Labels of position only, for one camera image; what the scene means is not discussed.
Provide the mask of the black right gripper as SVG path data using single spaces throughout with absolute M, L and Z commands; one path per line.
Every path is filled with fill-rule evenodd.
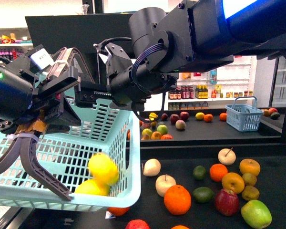
M 146 100 L 153 94 L 165 95 L 177 82 L 170 73 L 149 70 L 152 58 L 165 54 L 164 43 L 159 42 L 144 50 L 132 62 L 124 50 L 111 43 L 94 44 L 99 55 L 107 57 L 107 85 L 82 81 L 75 87 L 75 104 L 80 108 L 91 108 L 98 99 L 110 100 L 118 108 L 143 111 Z

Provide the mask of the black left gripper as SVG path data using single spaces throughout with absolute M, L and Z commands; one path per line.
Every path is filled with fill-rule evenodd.
M 80 61 L 76 48 L 61 48 L 52 57 L 54 65 L 38 71 L 29 56 L 42 49 L 38 46 L 21 55 L 4 68 L 4 133 L 16 133 L 23 125 L 38 119 L 53 125 L 53 132 L 80 125 L 81 120 L 71 109 L 64 92 L 79 83 L 73 59 Z

